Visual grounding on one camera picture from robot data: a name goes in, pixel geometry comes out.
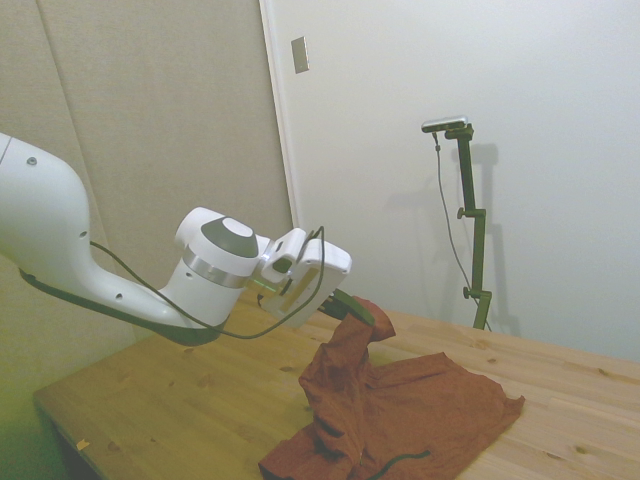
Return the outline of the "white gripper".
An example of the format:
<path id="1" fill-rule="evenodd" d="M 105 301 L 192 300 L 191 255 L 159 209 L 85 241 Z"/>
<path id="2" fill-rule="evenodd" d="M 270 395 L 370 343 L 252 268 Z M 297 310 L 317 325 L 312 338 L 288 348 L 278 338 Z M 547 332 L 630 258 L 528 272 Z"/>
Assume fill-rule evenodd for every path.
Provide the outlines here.
<path id="1" fill-rule="evenodd" d="M 337 320 L 351 315 L 373 326 L 373 315 L 353 296 L 336 289 L 351 267 L 352 258 L 346 251 L 329 242 L 309 241 L 301 259 L 287 274 L 285 292 L 263 299 L 262 309 L 278 320 L 287 317 L 285 325 L 292 328 L 302 326 L 318 308 Z M 325 301 L 331 294 L 331 301 Z"/>

